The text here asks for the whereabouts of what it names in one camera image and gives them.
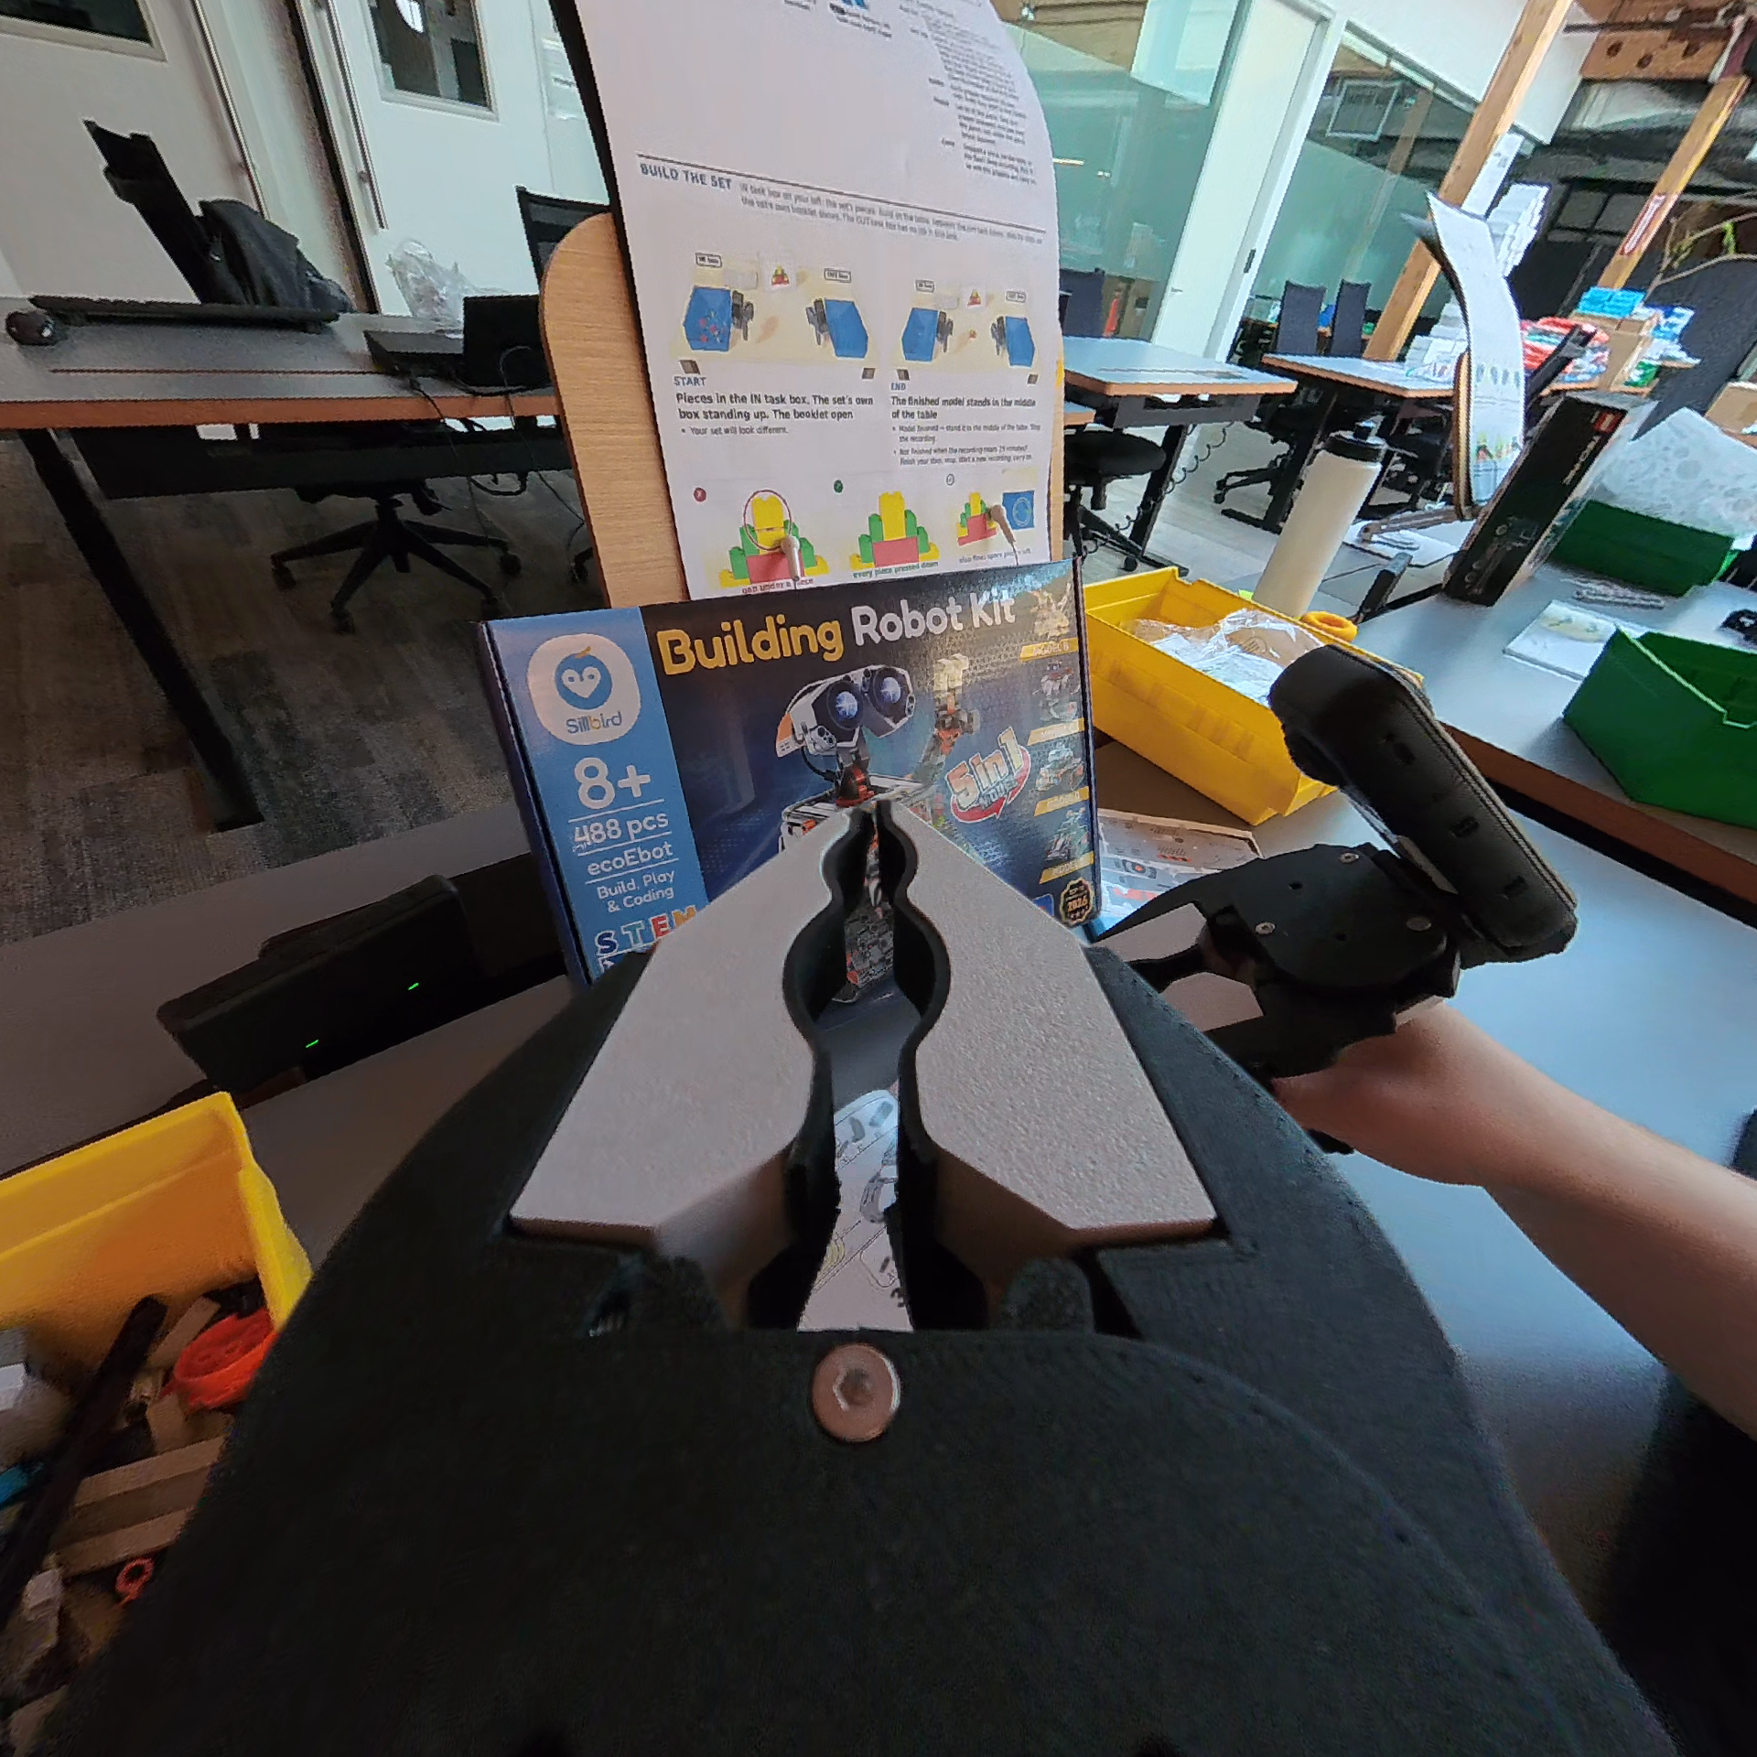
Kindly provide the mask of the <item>black office chair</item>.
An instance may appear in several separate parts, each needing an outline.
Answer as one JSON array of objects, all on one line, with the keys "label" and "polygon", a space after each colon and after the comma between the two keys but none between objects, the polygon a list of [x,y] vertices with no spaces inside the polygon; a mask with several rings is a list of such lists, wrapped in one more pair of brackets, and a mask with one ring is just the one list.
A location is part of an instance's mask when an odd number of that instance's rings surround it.
[{"label": "black office chair", "polygon": [[485,614],[501,614],[501,599],[496,593],[496,585],[485,585],[480,572],[471,572],[467,566],[452,560],[445,550],[490,550],[497,560],[501,576],[519,576],[522,572],[522,559],[511,550],[505,537],[497,533],[471,533],[471,529],[452,529],[452,526],[432,526],[418,517],[402,514],[402,497],[415,504],[415,510],[423,514],[440,514],[443,504],[427,491],[423,479],[343,479],[343,483],[295,483],[295,497],[299,504],[321,504],[321,497],[368,497],[372,504],[372,517],[361,526],[343,526],[328,537],[315,541],[299,541],[288,550],[278,550],[267,559],[267,572],[278,589],[291,589],[291,560],[314,560],[314,559],[331,559],[331,552],[354,552],[354,560],[349,566],[343,580],[337,585],[331,600],[328,600],[328,620],[337,632],[354,632],[354,616],[353,616],[353,599],[361,593],[361,585],[389,560],[395,572],[407,572],[415,559],[423,559],[427,566],[435,566],[440,572],[471,585],[484,600],[484,616]]},{"label": "black office chair", "polygon": [[1170,456],[1137,431],[1117,431],[1100,422],[1065,431],[1065,545],[1076,571],[1085,566],[1089,537],[1117,550],[1125,559],[1125,571],[1150,560],[1143,541],[1106,526],[1100,510],[1110,483],[1147,479],[1147,487],[1163,487],[1166,471]]}]

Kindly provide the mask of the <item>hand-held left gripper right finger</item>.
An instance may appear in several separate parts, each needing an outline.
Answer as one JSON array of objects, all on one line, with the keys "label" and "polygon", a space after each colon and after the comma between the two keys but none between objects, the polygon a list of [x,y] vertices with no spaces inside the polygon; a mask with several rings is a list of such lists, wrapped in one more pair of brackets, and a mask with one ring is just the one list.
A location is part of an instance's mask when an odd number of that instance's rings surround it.
[{"label": "hand-held left gripper right finger", "polygon": [[990,1320],[1025,1263],[1200,1238],[1216,1201],[1085,942],[928,823],[879,807],[897,1052],[891,1241],[912,1320]]}]

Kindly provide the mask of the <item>large green bin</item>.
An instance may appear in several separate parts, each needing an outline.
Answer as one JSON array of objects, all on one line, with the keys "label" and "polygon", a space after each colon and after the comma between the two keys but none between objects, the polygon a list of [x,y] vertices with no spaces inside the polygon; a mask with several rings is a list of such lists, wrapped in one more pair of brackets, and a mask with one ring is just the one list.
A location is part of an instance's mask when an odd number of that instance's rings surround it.
[{"label": "large green bin", "polygon": [[1615,630],[1564,725],[1631,799],[1757,823],[1754,647]]}]

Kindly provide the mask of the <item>long black carton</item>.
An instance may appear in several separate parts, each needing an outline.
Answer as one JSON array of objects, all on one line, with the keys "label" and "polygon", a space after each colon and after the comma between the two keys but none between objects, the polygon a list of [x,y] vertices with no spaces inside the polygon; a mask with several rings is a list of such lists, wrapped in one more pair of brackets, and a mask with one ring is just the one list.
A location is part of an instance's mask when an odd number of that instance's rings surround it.
[{"label": "long black carton", "polygon": [[1571,390],[1546,399],[1539,426],[1461,541],[1441,593],[1465,607],[1497,607],[1513,585],[1531,576],[1585,504],[1605,460],[1615,460],[1644,418],[1648,399],[1631,390]]}]

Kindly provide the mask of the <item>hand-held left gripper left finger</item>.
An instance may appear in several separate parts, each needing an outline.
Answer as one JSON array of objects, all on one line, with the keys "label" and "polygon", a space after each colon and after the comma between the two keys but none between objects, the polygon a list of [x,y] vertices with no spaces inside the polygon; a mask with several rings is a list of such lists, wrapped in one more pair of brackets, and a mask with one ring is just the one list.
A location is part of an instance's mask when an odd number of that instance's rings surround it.
[{"label": "hand-held left gripper left finger", "polygon": [[839,1219],[819,1018],[874,814],[839,812],[639,967],[513,1229],[689,1260],[734,1320],[795,1320]]}]

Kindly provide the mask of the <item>blue robot kit box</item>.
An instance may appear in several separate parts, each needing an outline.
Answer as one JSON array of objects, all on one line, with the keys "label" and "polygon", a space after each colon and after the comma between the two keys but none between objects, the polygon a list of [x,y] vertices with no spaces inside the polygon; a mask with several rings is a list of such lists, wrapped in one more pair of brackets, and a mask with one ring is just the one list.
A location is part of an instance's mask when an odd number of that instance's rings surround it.
[{"label": "blue robot kit box", "polygon": [[1100,913],[1065,560],[484,625],[575,976],[857,802],[918,812],[1065,926]]}]

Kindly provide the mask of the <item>small white booklet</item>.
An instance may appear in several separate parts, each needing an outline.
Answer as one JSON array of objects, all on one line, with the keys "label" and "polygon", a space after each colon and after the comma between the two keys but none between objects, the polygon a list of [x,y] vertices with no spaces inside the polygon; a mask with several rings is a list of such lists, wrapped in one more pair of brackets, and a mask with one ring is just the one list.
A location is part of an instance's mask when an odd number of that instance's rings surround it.
[{"label": "small white booklet", "polygon": [[1514,641],[1502,646],[1502,654],[1555,675],[1585,680],[1612,638],[1631,630],[1634,625],[1623,625],[1594,607],[1550,600]]}]

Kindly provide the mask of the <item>grey desk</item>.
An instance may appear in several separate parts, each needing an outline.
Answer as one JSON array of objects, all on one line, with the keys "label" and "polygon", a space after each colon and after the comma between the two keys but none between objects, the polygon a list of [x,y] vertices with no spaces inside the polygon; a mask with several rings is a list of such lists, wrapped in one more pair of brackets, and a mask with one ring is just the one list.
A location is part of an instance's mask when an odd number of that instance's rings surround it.
[{"label": "grey desk", "polygon": [[[1564,956],[1465,976],[1461,1012],[1580,1095],[1720,1159],[1754,1112],[1754,928],[1550,827],[1531,837],[1581,907]],[[159,1004],[261,938],[427,876],[525,851],[513,802],[257,869],[5,946],[5,1172],[128,1129],[188,1088]],[[244,1108],[257,1165],[308,1260],[443,1108],[522,1046],[560,983]],[[1564,1283],[1484,1194],[1336,1165],[1435,1306],[1520,1498],[1602,1616],[1662,1368]]]}]

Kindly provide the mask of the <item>clear plastic bags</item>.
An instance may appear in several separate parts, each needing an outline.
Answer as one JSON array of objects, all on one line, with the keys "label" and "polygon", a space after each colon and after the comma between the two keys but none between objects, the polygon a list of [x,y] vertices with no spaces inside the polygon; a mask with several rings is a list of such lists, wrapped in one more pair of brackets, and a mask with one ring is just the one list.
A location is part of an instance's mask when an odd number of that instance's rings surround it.
[{"label": "clear plastic bags", "polygon": [[1254,704],[1270,704],[1270,688],[1284,663],[1327,647],[1309,625],[1295,625],[1254,607],[1241,607],[1216,625],[1137,616],[1127,632]]}]

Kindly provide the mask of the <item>printed task sheet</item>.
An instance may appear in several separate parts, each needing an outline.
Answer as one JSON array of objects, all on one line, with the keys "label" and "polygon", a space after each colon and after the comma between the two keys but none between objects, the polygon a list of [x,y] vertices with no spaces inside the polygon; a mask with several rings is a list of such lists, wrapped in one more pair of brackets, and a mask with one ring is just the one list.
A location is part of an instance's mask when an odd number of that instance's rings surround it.
[{"label": "printed task sheet", "polygon": [[1055,178],[986,0],[589,0],[689,599],[1050,559]]}]

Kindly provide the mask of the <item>person's right forearm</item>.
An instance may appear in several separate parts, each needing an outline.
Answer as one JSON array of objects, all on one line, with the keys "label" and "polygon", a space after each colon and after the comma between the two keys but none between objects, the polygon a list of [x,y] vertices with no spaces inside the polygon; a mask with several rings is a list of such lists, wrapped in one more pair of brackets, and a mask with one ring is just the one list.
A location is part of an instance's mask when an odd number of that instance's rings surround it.
[{"label": "person's right forearm", "polygon": [[1745,1435],[1757,1427],[1757,1186],[1560,1088],[1447,1018],[1453,1179],[1507,1219]]}]

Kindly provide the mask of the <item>black device green light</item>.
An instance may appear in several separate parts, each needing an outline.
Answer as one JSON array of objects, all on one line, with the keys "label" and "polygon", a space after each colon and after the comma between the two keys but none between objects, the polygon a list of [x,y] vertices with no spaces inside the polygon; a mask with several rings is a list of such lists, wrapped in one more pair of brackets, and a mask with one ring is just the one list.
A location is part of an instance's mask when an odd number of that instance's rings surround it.
[{"label": "black device green light", "polygon": [[484,973],[452,880],[271,938],[240,968],[159,1004],[212,1088],[325,1075],[471,1012]]}]

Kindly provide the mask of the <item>white paper roll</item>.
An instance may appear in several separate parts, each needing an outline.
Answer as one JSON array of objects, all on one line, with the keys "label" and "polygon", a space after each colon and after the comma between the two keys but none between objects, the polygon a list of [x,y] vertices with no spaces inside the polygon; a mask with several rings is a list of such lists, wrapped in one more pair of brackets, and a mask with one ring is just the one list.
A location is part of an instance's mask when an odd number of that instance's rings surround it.
[{"label": "white paper roll", "polygon": [[1385,442],[1378,439],[1378,417],[1354,422],[1350,431],[1333,431],[1317,448],[1284,514],[1283,537],[1263,566],[1254,607],[1295,620],[1309,609],[1317,580],[1327,576],[1381,471]]}]

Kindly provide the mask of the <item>person's right hand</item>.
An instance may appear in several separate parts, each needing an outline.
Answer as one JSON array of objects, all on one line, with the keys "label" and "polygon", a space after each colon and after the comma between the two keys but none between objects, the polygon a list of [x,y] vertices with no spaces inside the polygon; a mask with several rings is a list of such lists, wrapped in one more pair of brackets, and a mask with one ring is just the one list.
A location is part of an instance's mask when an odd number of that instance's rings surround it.
[{"label": "person's right hand", "polygon": [[1403,1175],[1484,1184],[1499,1083],[1520,1060],[1447,1004],[1350,1046],[1331,1067],[1270,1083],[1305,1129]]}]

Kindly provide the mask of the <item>open instruction booklet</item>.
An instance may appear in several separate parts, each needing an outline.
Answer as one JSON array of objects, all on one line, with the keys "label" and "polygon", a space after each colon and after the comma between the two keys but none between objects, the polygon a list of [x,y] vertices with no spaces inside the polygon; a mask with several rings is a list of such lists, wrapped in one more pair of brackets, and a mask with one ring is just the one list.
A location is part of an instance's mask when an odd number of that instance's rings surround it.
[{"label": "open instruction booklet", "polygon": [[835,1112],[839,1219],[799,1328],[910,1328],[887,1236],[895,1145],[891,1088],[872,1088]]}]

